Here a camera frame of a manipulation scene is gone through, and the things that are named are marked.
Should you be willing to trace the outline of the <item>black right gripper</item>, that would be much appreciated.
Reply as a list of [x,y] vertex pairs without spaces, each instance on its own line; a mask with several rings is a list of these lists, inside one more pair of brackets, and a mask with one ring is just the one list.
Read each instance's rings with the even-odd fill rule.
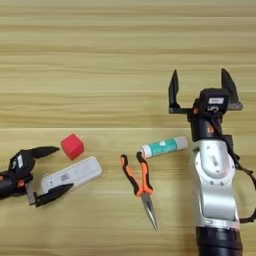
[[[221,69],[221,86],[226,89],[229,94],[229,110],[242,110],[243,104],[238,97],[237,88],[230,73]],[[223,113],[218,112],[204,112],[201,113],[198,108],[182,108],[177,102],[177,94],[179,92],[179,80],[177,70],[174,70],[169,88],[169,113],[170,114],[188,114],[188,121],[191,125],[192,141],[199,140],[224,140],[222,132]]]

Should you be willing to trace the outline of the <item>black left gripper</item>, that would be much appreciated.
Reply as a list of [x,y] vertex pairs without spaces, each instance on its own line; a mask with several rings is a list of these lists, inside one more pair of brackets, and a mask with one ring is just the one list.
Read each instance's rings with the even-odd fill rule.
[[[36,147],[31,149],[31,155],[39,159],[47,157],[58,150],[59,148],[54,146]],[[45,194],[38,195],[32,190],[31,185],[28,184],[32,179],[32,175],[15,179],[14,176],[7,171],[0,172],[0,200],[9,197],[19,197],[27,193],[29,204],[40,207],[60,198],[73,187],[73,183],[59,185],[49,189]]]

